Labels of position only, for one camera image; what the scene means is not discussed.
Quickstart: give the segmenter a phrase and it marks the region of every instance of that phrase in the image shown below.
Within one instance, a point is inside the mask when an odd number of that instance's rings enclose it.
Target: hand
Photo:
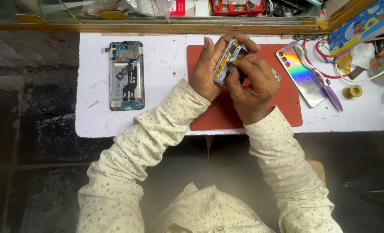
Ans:
[[[232,39],[237,39],[253,53],[258,52],[261,48],[254,41],[250,40],[247,35],[239,33],[222,36],[218,42],[216,42],[216,45],[214,45],[214,42],[209,37],[204,37],[204,48],[192,72],[189,83],[196,93],[210,102],[219,95],[220,89],[222,88],[222,86],[214,82],[213,79],[216,63],[226,48],[226,45]],[[241,59],[245,55],[245,53],[240,53],[237,58]]]
[[[244,125],[251,125],[265,117],[267,104],[280,89],[280,83],[263,58],[237,59],[234,63],[238,68],[230,66],[230,68],[233,68],[226,79],[226,84],[238,116]],[[251,82],[248,87],[241,86],[238,69]]]

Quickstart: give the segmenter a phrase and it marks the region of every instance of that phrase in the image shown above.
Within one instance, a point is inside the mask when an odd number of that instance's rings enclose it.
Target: shirt sleeve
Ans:
[[[250,137],[250,154],[258,157],[264,178],[275,192],[281,232],[341,233],[331,217],[334,204],[327,198],[329,191],[304,159],[291,125],[277,106],[267,114],[244,127]]]
[[[116,136],[87,170],[89,183],[78,192],[77,232],[144,232],[143,189],[136,180],[146,179],[146,167],[158,164],[168,146],[179,144],[209,105],[182,79],[161,105],[135,116],[133,126]]]

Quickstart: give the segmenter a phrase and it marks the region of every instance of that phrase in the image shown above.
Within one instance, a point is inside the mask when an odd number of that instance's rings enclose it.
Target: phone parts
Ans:
[[[315,107],[327,98],[326,92],[320,86],[315,78],[297,55],[294,46],[298,45],[293,41],[276,52],[276,55],[290,77],[293,79],[295,85],[310,107]]]
[[[112,42],[110,57],[110,109],[143,109],[143,44],[139,41]]]
[[[218,63],[215,66],[215,70],[214,70],[215,82],[220,83],[224,87],[228,87],[226,85],[226,74],[228,72],[228,68],[229,68],[231,62],[237,58],[241,49],[253,57],[256,57],[256,58],[258,57],[253,52],[250,52],[245,47],[245,45],[240,44],[237,39],[230,40],[228,42],[228,44],[226,45],[222,55],[220,56]],[[271,71],[274,74],[275,78],[279,82],[281,80],[281,76],[272,68],[271,68]]]

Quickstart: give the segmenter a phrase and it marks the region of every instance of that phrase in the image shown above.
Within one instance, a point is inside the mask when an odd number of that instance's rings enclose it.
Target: white workbench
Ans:
[[[216,42],[220,36],[209,36]],[[279,37],[256,37],[251,39],[258,44],[288,44],[291,39]],[[144,51],[144,110],[114,112],[109,108],[109,85],[97,84],[101,80],[109,82],[109,55],[101,54],[101,47],[107,47],[114,41],[140,41]],[[161,103],[174,85],[182,78],[188,79],[187,45],[203,44],[204,35],[164,35],[164,36],[102,36],[101,33],[80,34],[80,66],[76,102],[76,132],[81,137],[112,137],[128,129],[133,117]],[[309,58],[313,64],[328,74],[335,75],[334,66],[325,63],[324,58],[313,51],[315,41],[307,43]],[[362,73],[357,80],[367,78]],[[326,99],[315,108],[310,108],[300,95],[303,125],[294,127],[294,132],[329,132],[329,131],[379,131],[384,130],[384,109],[380,97],[384,86],[372,81],[362,82],[363,95],[359,98],[346,99],[342,89],[353,83],[341,79],[331,80],[331,87],[338,95],[344,108],[339,112]],[[239,134],[244,129],[191,131],[187,135]]]

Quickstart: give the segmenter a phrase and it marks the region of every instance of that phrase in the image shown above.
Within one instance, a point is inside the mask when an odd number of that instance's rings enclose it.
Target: work mat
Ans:
[[[257,56],[264,58],[268,65],[281,75],[281,88],[272,98],[267,107],[277,105],[284,114],[291,126],[303,125],[301,117],[300,98],[298,88],[291,77],[281,65],[276,52],[286,44],[261,44],[261,50]],[[198,61],[203,45],[189,45],[187,47],[188,77]],[[191,123],[191,130],[216,130],[216,129],[240,129],[244,128],[239,118],[231,96],[226,87],[223,87],[219,96],[212,102],[212,105]]]

